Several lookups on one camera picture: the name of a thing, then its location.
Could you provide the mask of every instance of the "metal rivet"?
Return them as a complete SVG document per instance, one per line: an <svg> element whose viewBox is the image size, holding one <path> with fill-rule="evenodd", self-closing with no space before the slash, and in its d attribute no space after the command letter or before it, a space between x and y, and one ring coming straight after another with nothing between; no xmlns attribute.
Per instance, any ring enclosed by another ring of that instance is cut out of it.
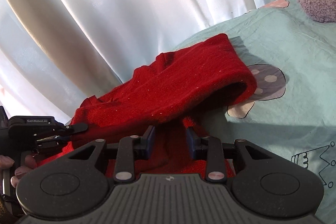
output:
<svg viewBox="0 0 336 224"><path fill-rule="evenodd" d="M166 180L168 180L168 181L172 181L172 180L174 180L174 177L172 177L172 176L168 176L168 177L166 177Z"/></svg>
<svg viewBox="0 0 336 224"><path fill-rule="evenodd" d="M118 172L115 175L115 178L118 180L128 180L132 177L130 172Z"/></svg>
<svg viewBox="0 0 336 224"><path fill-rule="evenodd" d="M211 180L221 180L225 177L222 172L213 171L208 174L208 178Z"/></svg>

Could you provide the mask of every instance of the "red fabric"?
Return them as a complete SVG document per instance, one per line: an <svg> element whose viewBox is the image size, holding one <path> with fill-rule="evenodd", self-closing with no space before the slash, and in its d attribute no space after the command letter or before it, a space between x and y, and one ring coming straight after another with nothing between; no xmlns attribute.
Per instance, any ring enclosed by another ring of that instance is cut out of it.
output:
<svg viewBox="0 0 336 224"><path fill-rule="evenodd" d="M136 161L136 173L204 176L205 162L189 157L185 129L193 126L199 136L207 135L197 122L199 114L242 102L256 87L255 78L225 34L176 52L162 53L149 66L137 68L130 81L100 98L84 100L72 124L85 122L89 129L74 135L63 154L97 138L116 143L125 136L142 135L149 125L155 125L152 156L148 161ZM108 176L113 173L113 163L110 161Z"/></svg>

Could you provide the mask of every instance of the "finger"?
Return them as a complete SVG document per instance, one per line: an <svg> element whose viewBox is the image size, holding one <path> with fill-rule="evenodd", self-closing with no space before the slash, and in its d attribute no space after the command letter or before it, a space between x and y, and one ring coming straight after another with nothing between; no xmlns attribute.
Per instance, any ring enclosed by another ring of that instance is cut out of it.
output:
<svg viewBox="0 0 336 224"><path fill-rule="evenodd" d="M10 183L12 184L12 186L13 186L14 188L16 188L17 184L19 183L19 179L18 179L16 176L11 177L11 179L10 179Z"/></svg>
<svg viewBox="0 0 336 224"><path fill-rule="evenodd" d="M9 169L13 166L14 160L8 156L0 155L0 169Z"/></svg>
<svg viewBox="0 0 336 224"><path fill-rule="evenodd" d="M22 178L25 174L30 172L32 169L27 167L27 166L20 166L19 168L16 168L14 171L15 176L20 179Z"/></svg>
<svg viewBox="0 0 336 224"><path fill-rule="evenodd" d="M25 157L25 165L31 169L35 169L37 167L36 160L33 158L32 155L27 155Z"/></svg>

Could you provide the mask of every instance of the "mint green bed sheet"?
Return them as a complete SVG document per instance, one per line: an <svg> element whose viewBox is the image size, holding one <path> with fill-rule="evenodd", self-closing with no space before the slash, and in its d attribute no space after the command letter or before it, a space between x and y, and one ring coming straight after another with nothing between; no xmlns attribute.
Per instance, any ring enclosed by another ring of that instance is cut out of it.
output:
<svg viewBox="0 0 336 224"><path fill-rule="evenodd" d="M244 138L313 171L325 189L316 216L334 224L336 23L314 22L296 0L288 1L286 8L259 8L219 23L175 50L219 33L229 36L261 90L244 106L208 112L204 127L223 142Z"/></svg>

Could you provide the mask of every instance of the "white curtain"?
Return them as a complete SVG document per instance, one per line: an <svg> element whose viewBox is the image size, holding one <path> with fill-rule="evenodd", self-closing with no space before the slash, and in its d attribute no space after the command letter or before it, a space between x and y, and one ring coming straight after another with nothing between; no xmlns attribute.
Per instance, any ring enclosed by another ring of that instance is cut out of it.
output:
<svg viewBox="0 0 336 224"><path fill-rule="evenodd" d="M273 0L0 0L0 103L67 122L161 52Z"/></svg>

